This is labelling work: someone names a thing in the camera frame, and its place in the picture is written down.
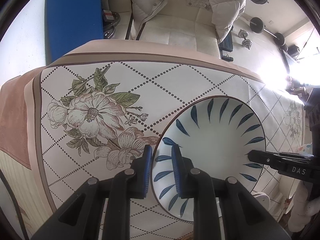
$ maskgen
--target blue painted leaf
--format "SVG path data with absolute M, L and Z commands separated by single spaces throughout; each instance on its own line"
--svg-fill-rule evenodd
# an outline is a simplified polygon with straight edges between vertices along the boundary
M 240 120 L 240 123 L 238 124 L 238 127 L 243 124 L 245 121 L 247 121 L 251 116 L 253 116 L 253 113 L 247 114 L 244 117 L 242 117 L 242 119 Z
M 169 207 L 168 207 L 168 210 L 170 211 L 170 209 L 172 208 L 172 206 L 174 205 L 174 203 L 177 201 L 178 199 L 178 194 L 175 195 L 172 200 L 170 200 L 170 203 L 169 203 Z
M 198 128 L 199 128 L 199 125 L 198 125 L 198 117 L 197 117 L 197 108 L 196 108 L 196 106 L 193 106 L 192 109 L 191 109 L 191 118 L 192 118 L 192 120 L 196 123 L 196 125 L 197 125 Z
M 210 102 L 209 102 L 209 104 L 208 104 L 209 122 L 210 122 L 210 115 L 211 115 L 212 106 L 213 106 L 213 99 L 211 99 Z
M 247 180 L 250 180 L 250 181 L 257 181 L 257 179 L 255 179 L 254 177 L 248 175 L 248 174 L 242 174 L 240 173 L 242 176 L 244 176 Z
M 183 132 L 184 134 L 188 135 L 187 131 L 185 130 L 185 128 L 183 127 L 182 123 L 179 121 L 179 119 L 176 120 L 176 126 L 178 127 L 178 129 Z
M 162 141 L 164 142 L 164 144 L 166 144 L 166 145 L 171 145 L 171 146 L 173 146 L 173 145 L 177 145 L 174 141 L 172 141 L 170 138 L 168 138 L 168 137 L 163 137 L 162 138 Z
M 254 130 L 254 129 L 257 129 L 258 127 L 260 127 L 261 126 L 261 124 L 255 124 L 255 125 L 253 125 L 253 126 L 250 126 L 247 130 L 245 130 L 245 132 L 242 134 L 242 135 L 244 135 L 246 132 L 250 132 L 250 131 L 252 131 L 252 130 Z
M 256 138 L 251 139 L 247 144 L 260 142 L 263 140 L 264 140 L 264 137 L 256 137 Z
M 187 203 L 188 203 L 188 198 L 187 200 L 182 204 L 181 208 L 180 208 L 180 217 L 183 216 L 184 210 L 186 209 Z
M 229 102 L 229 98 L 226 101 L 224 101 L 222 106 L 221 106 L 219 122 L 221 121 L 221 117 L 222 117 L 223 111 L 226 109 L 228 102 Z
M 173 172 L 173 171 L 161 171 L 161 172 L 159 172 L 159 173 L 155 176 L 155 178 L 154 178 L 153 181 L 156 182 L 156 181 L 158 181 L 159 179 L 163 178 L 164 176 L 170 174 L 171 172 Z
M 248 164 L 244 164 L 250 168 L 255 168 L 255 169 L 262 169 L 262 166 L 260 164 L 257 163 L 248 163 Z
M 173 186 L 174 184 L 169 187 L 166 187 L 163 191 L 161 191 L 159 199 L 161 199 Z
M 162 162 L 165 160 L 171 160 L 171 156 L 167 156 L 167 155 L 160 155 L 157 158 L 155 158 L 156 162 Z
M 239 111 L 239 109 L 241 108 L 242 105 L 243 105 L 243 104 L 237 106 L 237 107 L 232 111 L 231 116 L 230 116 L 230 120 L 229 120 L 229 124 L 230 124 L 231 119 L 233 118 L 233 116 Z

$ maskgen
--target white plate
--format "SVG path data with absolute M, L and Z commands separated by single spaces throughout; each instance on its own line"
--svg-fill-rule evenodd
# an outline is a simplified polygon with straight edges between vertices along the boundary
M 160 206 L 176 218 L 193 221 L 193 199 L 181 199 L 175 188 L 171 147 L 194 167 L 211 177 L 236 177 L 248 191 L 256 185 L 263 165 L 249 161 L 247 154 L 266 150 L 265 135 L 255 112 L 244 102 L 228 96 L 213 96 L 191 104 L 172 120 L 160 138 L 153 156 L 151 186 Z

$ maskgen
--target dumbbell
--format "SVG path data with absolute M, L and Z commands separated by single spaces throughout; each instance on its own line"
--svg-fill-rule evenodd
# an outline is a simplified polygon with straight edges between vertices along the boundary
M 245 31 L 245 30 L 239 30 L 239 33 L 238 33 L 238 37 L 239 38 L 243 38 L 244 41 L 242 41 L 242 46 L 244 46 L 245 48 L 247 49 L 250 49 L 251 46 L 252 46 L 252 41 L 250 40 L 247 40 L 247 37 L 248 37 L 248 33 Z
M 273 40 L 276 45 L 282 47 L 285 45 L 284 36 L 281 33 L 273 34 L 269 31 L 266 26 L 264 25 L 263 21 L 258 17 L 253 17 L 250 20 L 250 29 L 255 33 L 262 33 L 263 31 L 271 34 L 273 36 Z

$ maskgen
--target silver screw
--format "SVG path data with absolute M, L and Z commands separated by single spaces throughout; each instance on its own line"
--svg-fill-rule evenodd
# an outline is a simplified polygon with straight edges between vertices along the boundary
M 132 175 L 132 174 L 134 174 L 134 169 L 126 169 L 126 170 L 124 171 L 124 173 L 125 173 L 126 175 Z
M 90 178 L 87 180 L 89 185 L 96 184 L 98 182 L 97 178 Z
M 190 170 L 190 172 L 191 172 L 191 174 L 197 175 L 197 174 L 200 173 L 200 170 L 197 169 L 197 168 L 192 168 L 192 169 Z
M 237 183 L 237 179 L 235 177 L 229 177 L 228 178 L 228 182 L 231 184 L 236 184 Z

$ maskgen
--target brown fabric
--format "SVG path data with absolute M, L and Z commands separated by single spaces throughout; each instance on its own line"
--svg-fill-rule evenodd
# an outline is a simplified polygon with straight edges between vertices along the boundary
M 45 67 L 15 77 L 0 90 L 0 149 L 28 169 L 27 108 L 24 87 Z

